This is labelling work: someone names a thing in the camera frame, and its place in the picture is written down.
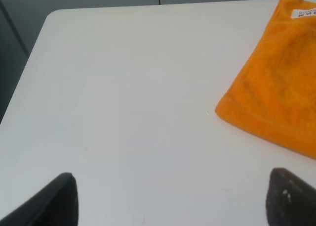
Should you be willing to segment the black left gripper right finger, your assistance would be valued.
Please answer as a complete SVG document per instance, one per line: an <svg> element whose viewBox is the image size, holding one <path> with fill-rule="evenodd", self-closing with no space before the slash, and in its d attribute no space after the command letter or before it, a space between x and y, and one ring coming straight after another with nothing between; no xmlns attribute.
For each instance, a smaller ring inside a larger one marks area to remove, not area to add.
<svg viewBox="0 0 316 226"><path fill-rule="evenodd" d="M266 216L270 226L314 226L316 189L286 168L272 169Z"/></svg>

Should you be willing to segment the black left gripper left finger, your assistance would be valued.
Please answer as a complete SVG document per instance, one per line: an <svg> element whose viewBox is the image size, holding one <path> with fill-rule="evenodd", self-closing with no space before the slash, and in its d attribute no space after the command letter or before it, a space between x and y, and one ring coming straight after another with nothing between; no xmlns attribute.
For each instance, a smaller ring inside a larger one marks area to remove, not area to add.
<svg viewBox="0 0 316 226"><path fill-rule="evenodd" d="M79 198L71 173L62 173L1 219L2 226L77 226Z"/></svg>

